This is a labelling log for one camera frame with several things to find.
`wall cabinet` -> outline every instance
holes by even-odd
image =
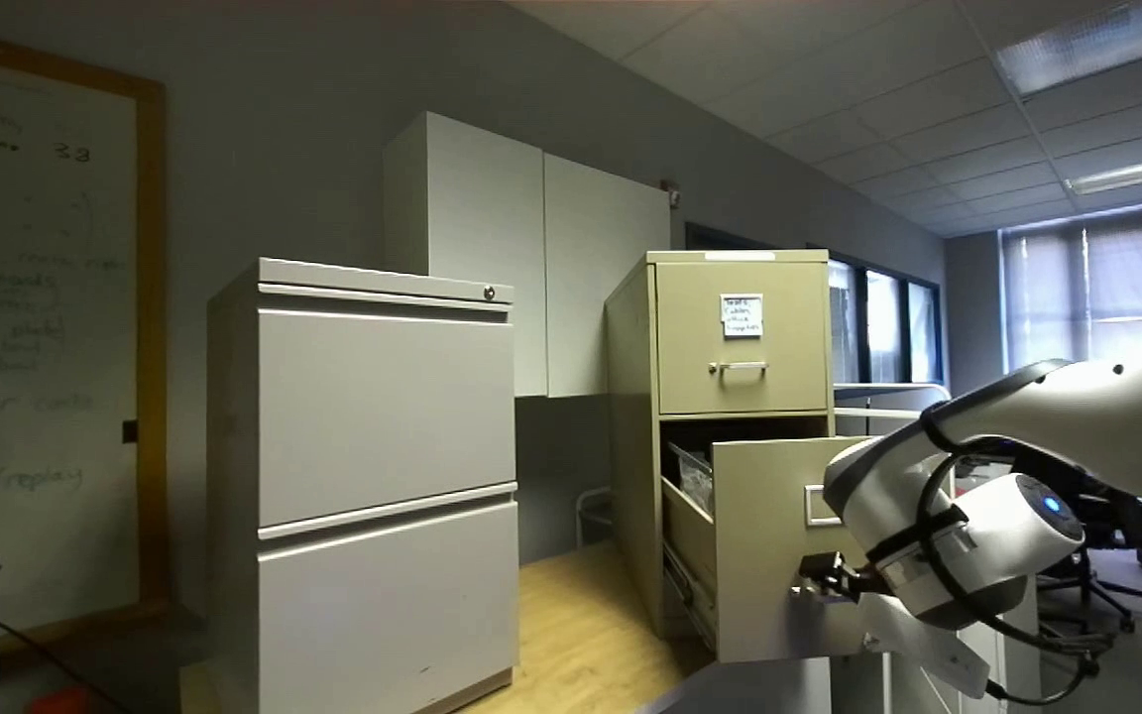
[[[603,391],[603,303],[670,245],[670,201],[538,147],[421,114],[384,152],[384,267],[514,284],[514,391]]]

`wooden frame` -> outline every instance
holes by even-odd
[[[119,610],[89,610],[66,623],[44,623],[35,635],[66,635],[89,623],[139,616],[172,598],[172,541],[168,541],[168,118],[162,87],[123,70],[60,58],[49,50],[0,44],[0,70],[39,74],[65,87],[101,93],[135,107],[135,422],[123,426],[123,443],[135,443],[135,517],[139,517],[139,602]]]

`cable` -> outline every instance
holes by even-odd
[[[953,455],[944,455],[937,468],[932,468],[932,477],[930,477],[930,483],[920,489],[920,500],[915,500],[915,522],[926,522],[930,521],[930,504],[932,504],[932,495],[941,491],[941,481],[953,472],[953,465],[960,460],[960,455],[967,455],[967,451],[978,451],[976,443],[967,443],[967,448],[957,448]],[[1107,651],[1115,639],[1107,635],[1107,639],[1085,639],[1085,635],[1075,635],[1075,641],[1068,641],[1068,639],[1046,639],[1046,635],[1027,635],[1027,631],[1019,631],[1019,627],[1013,627],[1013,623],[1004,623],[1004,619],[996,619],[986,606],[978,606],[967,590],[963,590],[963,584],[948,571],[948,563],[941,561],[941,553],[937,553],[937,530],[920,530],[920,546],[926,546],[926,561],[930,561],[930,566],[937,571],[937,580],[948,586],[948,594],[960,602],[960,606],[967,606],[978,623],[986,623],[993,631],[1001,631],[1001,635],[1009,635],[1009,639],[1017,639],[1017,641],[1027,641],[1027,645],[1039,645],[1039,651],[1052,651],[1052,656],[1071,656],[1075,660],[1075,674],[1071,674],[1071,681],[1062,688],[1062,689],[1054,689],[1054,694],[1046,694],[1046,699],[1027,699],[1027,694],[1013,694],[1009,688],[1001,688],[1001,681],[986,681],[986,694],[993,699],[1009,699],[1009,702],[1019,702],[1019,705],[1052,705],[1052,702],[1062,702],[1068,694],[1075,694],[1078,688],[1083,688],[1083,680],[1085,674],[1093,674],[1097,669],[1097,651]]]
[[[31,635],[0,623],[0,631],[10,631],[12,639],[29,641],[39,660],[49,660],[56,669],[65,669],[70,681],[89,688],[101,702],[107,702],[119,714],[130,714],[130,705],[123,699],[117,699],[111,689],[102,689],[101,681],[82,680],[74,668],[66,668],[56,651],[49,651],[44,641],[35,641]]]

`white cabinet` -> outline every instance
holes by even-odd
[[[670,245],[670,201],[446,114],[384,152],[384,267],[514,284],[514,391],[603,391],[603,307]]]
[[[511,294],[263,259],[210,303],[221,711],[462,705],[514,668]]]

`gray wall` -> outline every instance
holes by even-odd
[[[1004,374],[1001,242],[993,234],[944,242],[944,274],[953,391],[971,391]]]
[[[168,483],[175,590],[203,606],[203,307],[257,254],[362,260],[381,147],[446,111],[555,156],[682,188],[682,218],[819,242],[944,283],[926,229],[493,0],[0,0],[0,41],[168,87]],[[603,483],[599,403],[524,403],[524,554],[569,546]]]

